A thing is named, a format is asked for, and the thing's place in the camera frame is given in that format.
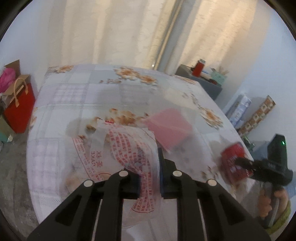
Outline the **green fuzzy sleeve forearm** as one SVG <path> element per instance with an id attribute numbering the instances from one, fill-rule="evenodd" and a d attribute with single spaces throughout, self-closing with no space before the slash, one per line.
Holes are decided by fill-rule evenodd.
<path id="1" fill-rule="evenodd" d="M 290 201 L 288 201 L 286 209 L 278 218 L 278 220 L 273 224 L 272 227 L 266 229 L 267 233 L 269 235 L 272 235 L 277 231 L 279 231 L 282 227 L 286 227 L 287 220 L 289 219 L 290 213 L 291 213 L 291 204 L 290 204 Z"/>

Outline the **person's right hand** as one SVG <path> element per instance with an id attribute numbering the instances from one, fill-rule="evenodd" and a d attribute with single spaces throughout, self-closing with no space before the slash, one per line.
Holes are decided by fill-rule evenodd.
<path id="1" fill-rule="evenodd" d="M 288 201 L 289 201 L 289 197 L 288 197 L 288 193 L 285 189 L 281 189 L 281 190 L 277 190 L 276 192 L 274 192 L 274 197 L 279 199 L 279 206 L 278 206 L 278 210 L 275 216 L 275 219 L 279 219 L 280 216 L 284 213 L 287 205 L 288 205 Z M 265 218 L 268 216 L 268 214 L 272 211 L 272 207 L 271 207 L 271 199 L 265 195 L 265 191 L 264 189 L 262 189 L 260 191 L 260 195 L 258 198 L 258 203 L 257 203 L 257 208 L 258 208 L 258 215 L 261 218 Z"/>

